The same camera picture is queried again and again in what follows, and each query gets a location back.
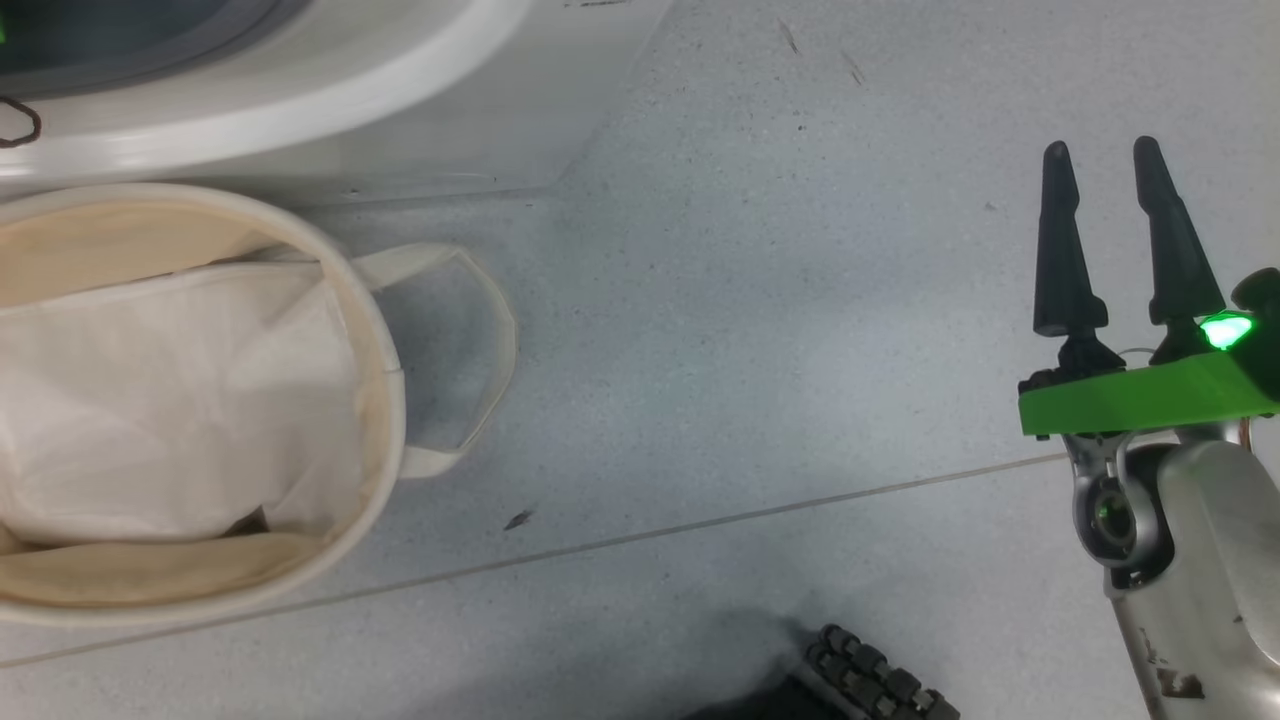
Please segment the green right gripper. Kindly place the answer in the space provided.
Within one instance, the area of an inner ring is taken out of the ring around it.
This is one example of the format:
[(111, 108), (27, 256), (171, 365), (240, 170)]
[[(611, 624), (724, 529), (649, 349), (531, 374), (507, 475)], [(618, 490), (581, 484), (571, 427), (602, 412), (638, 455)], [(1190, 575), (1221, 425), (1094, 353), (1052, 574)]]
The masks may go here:
[[(1155, 325), (1222, 311), (1225, 299), (1156, 138), (1133, 146), (1135, 191), (1149, 223)], [(1033, 331), (1092, 337), (1108, 324), (1092, 290), (1076, 225), (1080, 195), (1064, 141), (1043, 155)], [(1280, 413), (1226, 351), (1028, 389), (1018, 400), (1024, 436), (1157, 430)]]

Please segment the white basket liner cloth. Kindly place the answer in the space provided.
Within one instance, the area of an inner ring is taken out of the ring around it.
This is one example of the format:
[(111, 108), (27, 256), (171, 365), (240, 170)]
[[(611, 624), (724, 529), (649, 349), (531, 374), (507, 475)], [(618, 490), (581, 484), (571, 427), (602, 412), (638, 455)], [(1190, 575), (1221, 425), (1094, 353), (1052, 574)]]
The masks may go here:
[(0, 524), (33, 544), (321, 534), (364, 479), (317, 266), (210, 266), (0, 310)]

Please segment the cream canvas laundry basket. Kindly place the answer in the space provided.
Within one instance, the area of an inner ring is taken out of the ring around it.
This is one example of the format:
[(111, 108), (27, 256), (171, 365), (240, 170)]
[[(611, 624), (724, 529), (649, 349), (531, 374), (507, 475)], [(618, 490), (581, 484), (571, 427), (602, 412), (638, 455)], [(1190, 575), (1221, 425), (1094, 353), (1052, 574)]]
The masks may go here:
[[(0, 205), (0, 310), (210, 266), (303, 263), (337, 297), (358, 373), (364, 479), (355, 512), (321, 534), (271, 530), (252, 512), (211, 539), (33, 544), (0, 524), (0, 620), (122, 626), (215, 618), (332, 570), (371, 530), (403, 479), (449, 471), (515, 373), (518, 327), (503, 288), (465, 249), (407, 243), (352, 258), (273, 205), (187, 184), (59, 190)], [(467, 269), (494, 315), (492, 378), (462, 442), (406, 439), (404, 370), (374, 295), (439, 266)]]

